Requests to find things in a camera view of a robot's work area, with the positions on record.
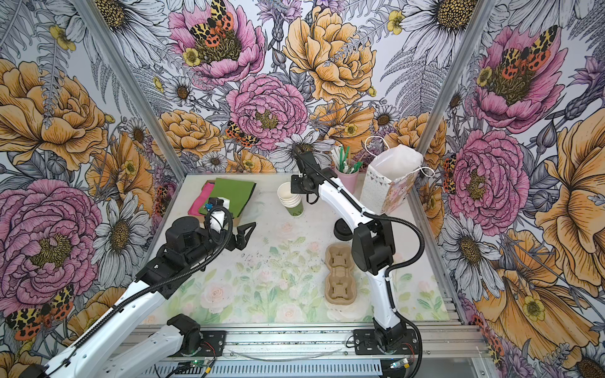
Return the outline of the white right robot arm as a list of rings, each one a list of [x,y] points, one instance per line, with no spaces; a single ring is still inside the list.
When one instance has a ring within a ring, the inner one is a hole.
[[[291,191],[305,196],[315,195],[332,207],[351,233],[351,255],[356,266],[370,283],[375,340],[385,353],[403,344],[414,327],[395,304],[391,273],[416,263],[425,252],[425,239],[420,229],[398,217],[375,214],[367,209],[341,183],[330,169],[323,169],[311,152],[295,153],[299,174],[291,177]],[[394,263],[395,236],[392,225],[409,228],[418,238],[416,254],[401,263]]]

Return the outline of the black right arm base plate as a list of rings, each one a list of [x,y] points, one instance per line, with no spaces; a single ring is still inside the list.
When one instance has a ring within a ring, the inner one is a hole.
[[[403,337],[394,340],[388,333],[379,335],[374,329],[355,329],[353,348],[356,355],[408,355],[417,354],[421,339],[412,329],[407,329]]]

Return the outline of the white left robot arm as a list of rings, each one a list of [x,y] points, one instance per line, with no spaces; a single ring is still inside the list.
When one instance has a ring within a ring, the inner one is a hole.
[[[243,250],[254,222],[235,227],[230,217],[176,219],[165,232],[155,258],[141,269],[123,296],[71,346],[46,365],[30,365],[23,377],[128,376],[175,354],[194,355],[206,346],[199,324],[179,314],[158,332],[117,358],[113,352],[155,309],[196,272],[206,269],[223,250]]]

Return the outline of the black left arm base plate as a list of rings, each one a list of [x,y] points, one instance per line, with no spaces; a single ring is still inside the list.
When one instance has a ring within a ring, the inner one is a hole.
[[[184,336],[180,349],[171,358],[221,357],[226,344],[226,331],[189,332]]]

